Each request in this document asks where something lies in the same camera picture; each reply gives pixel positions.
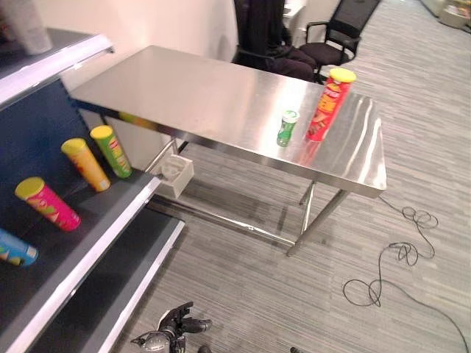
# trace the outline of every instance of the store shelf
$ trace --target store shelf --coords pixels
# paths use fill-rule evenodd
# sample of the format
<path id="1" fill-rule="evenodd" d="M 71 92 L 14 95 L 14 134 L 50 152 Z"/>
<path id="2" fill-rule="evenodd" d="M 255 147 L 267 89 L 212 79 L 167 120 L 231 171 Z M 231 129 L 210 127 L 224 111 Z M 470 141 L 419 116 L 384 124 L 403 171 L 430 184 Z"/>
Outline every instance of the store shelf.
<path id="1" fill-rule="evenodd" d="M 183 227 L 176 218 L 144 208 L 31 353 L 108 352 Z"/>
<path id="2" fill-rule="evenodd" d="M 17 42 L 0 45 L 0 108 L 65 69 L 112 50 L 111 42 L 104 35 L 61 29 L 48 29 L 48 33 L 53 48 L 42 54 L 26 55 Z"/>
<path id="3" fill-rule="evenodd" d="M 102 193 L 87 186 L 66 199 L 82 219 L 79 228 L 63 232 L 43 219 L 23 236 L 39 257 L 25 268 L 0 263 L 0 352 L 19 353 L 29 347 L 159 182 L 134 171 L 127 179 L 113 180 Z"/>

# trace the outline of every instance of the pringles can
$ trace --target pringles can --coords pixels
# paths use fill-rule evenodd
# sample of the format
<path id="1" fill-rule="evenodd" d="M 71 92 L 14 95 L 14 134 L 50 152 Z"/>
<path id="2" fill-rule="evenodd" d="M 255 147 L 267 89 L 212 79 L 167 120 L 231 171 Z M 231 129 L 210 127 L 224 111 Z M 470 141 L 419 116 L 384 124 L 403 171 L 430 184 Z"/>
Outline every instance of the pringles can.
<path id="1" fill-rule="evenodd" d="M 296 124 L 300 114 L 294 110 L 285 110 L 281 117 L 281 128 L 278 131 L 277 144 L 285 147 L 291 138 L 294 125 Z"/>
<path id="2" fill-rule="evenodd" d="M 0 260 L 16 266 L 28 266 L 35 262 L 37 257 L 36 248 L 0 228 Z"/>
<path id="3" fill-rule="evenodd" d="M 62 144 L 60 150 L 67 155 L 82 177 L 95 191 L 104 191 L 110 187 L 110 180 L 83 138 L 67 140 Z"/>
<path id="4" fill-rule="evenodd" d="M 40 177 L 23 180 L 15 189 L 15 195 L 65 231 L 76 229 L 80 217 Z"/>
<path id="5" fill-rule="evenodd" d="M 97 126 L 91 130 L 90 136 L 102 150 L 106 160 L 115 174 L 120 178 L 127 178 L 132 173 L 131 165 L 124 151 L 109 125 Z"/>
<path id="6" fill-rule="evenodd" d="M 347 98 L 350 83 L 355 80 L 355 73 L 346 68 L 333 68 L 330 70 L 330 77 L 327 79 L 324 92 L 322 92 L 306 134 L 310 140 L 318 142 L 324 140 L 342 103 Z"/>

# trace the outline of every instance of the small green can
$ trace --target small green can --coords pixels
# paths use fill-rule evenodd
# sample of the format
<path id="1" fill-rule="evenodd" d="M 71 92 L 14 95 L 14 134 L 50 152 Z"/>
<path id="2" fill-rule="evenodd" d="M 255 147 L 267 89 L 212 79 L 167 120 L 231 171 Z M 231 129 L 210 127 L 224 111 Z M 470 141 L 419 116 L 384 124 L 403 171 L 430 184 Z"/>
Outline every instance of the small green can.
<path id="1" fill-rule="evenodd" d="M 293 132 L 294 125 L 296 125 L 297 119 L 300 114 L 295 110 L 285 110 L 281 118 L 281 128 L 278 131 L 277 144 L 282 147 L 288 145 L 291 133 Z"/>
<path id="2" fill-rule="evenodd" d="M 129 160 L 127 160 L 121 144 L 113 133 L 111 126 L 97 126 L 91 130 L 90 136 L 102 150 L 106 160 L 118 177 L 127 178 L 131 175 L 132 169 Z"/>

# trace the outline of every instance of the striped carpet floor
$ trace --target striped carpet floor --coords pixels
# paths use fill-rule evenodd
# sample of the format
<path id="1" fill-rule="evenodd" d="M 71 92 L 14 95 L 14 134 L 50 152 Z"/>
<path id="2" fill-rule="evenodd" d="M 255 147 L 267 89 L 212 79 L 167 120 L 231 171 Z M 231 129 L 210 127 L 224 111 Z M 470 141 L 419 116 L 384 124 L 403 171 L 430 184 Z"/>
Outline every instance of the striped carpet floor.
<path id="1" fill-rule="evenodd" d="M 378 102 L 388 190 L 398 207 L 440 220 L 425 231 L 432 260 L 413 268 L 383 256 L 383 276 L 452 317 L 471 342 L 471 37 L 441 25 L 419 0 L 383 0 L 345 65 L 355 90 Z M 258 224 L 287 238 L 300 231 L 297 202 L 309 181 L 195 145 L 195 177 L 182 200 Z M 335 192 L 315 190 L 313 214 Z M 350 195 L 296 257 L 284 248 L 188 214 L 177 248 L 153 280 L 114 352 L 138 352 L 130 338 L 155 327 L 171 307 L 194 301 L 193 316 L 213 328 L 188 336 L 188 352 L 465 352 L 442 315 L 384 285 L 381 307 L 355 307 L 342 296 L 351 278 L 378 276 L 378 255 L 391 242 L 428 246 L 401 215 L 379 200 Z M 364 288 L 350 291 L 365 300 Z"/>

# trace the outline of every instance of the shelf edge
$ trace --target shelf edge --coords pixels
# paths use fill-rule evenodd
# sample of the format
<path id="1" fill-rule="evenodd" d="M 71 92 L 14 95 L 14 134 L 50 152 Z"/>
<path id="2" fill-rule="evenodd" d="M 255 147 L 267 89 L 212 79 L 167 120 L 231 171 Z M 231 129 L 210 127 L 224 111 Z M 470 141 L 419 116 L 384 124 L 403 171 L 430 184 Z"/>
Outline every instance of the shelf edge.
<path id="1" fill-rule="evenodd" d="M 110 50 L 113 44 L 104 35 L 94 35 L 31 65 L 24 66 L 13 74 L 0 79 L 0 105 L 14 99 L 26 90 L 58 75 L 64 70 L 87 60 L 98 53 Z"/>
<path id="2" fill-rule="evenodd" d="M 121 215 L 103 233 L 95 245 L 77 263 L 71 273 L 57 286 L 53 294 L 39 309 L 31 321 L 23 328 L 5 353 L 25 352 L 44 328 L 44 322 L 49 322 L 52 316 L 63 305 L 69 296 L 73 296 L 76 286 L 88 273 L 95 262 L 102 256 L 106 248 L 121 233 L 121 231 L 134 218 L 137 212 L 149 201 L 160 180 L 152 178 L 141 192 L 130 202 Z"/>
<path id="3" fill-rule="evenodd" d="M 163 261 L 166 259 L 175 241 L 177 240 L 178 236 L 182 232 L 182 229 L 184 226 L 185 226 L 185 222 L 179 221 L 178 225 L 175 227 L 174 231 L 172 232 L 169 239 L 167 240 L 165 246 L 162 248 L 159 255 L 155 258 L 155 261 L 153 262 L 153 264 L 147 271 L 146 275 L 142 279 L 142 282 L 140 283 L 138 289 L 136 290 L 136 292 L 134 292 L 134 294 L 132 295 L 131 299 L 129 300 L 126 307 L 123 309 L 123 311 L 121 311 L 121 314 L 119 314 L 118 320 L 116 321 L 115 325 L 110 330 L 110 333 L 106 337 L 98 353 L 108 353 L 111 350 L 120 332 L 123 330 L 123 327 L 126 324 L 128 318 L 131 316 L 135 307 L 139 303 L 139 299 L 141 299 L 147 287 L 149 287 L 149 284 L 152 281 L 152 278 L 154 278 L 154 275 L 157 273 Z"/>

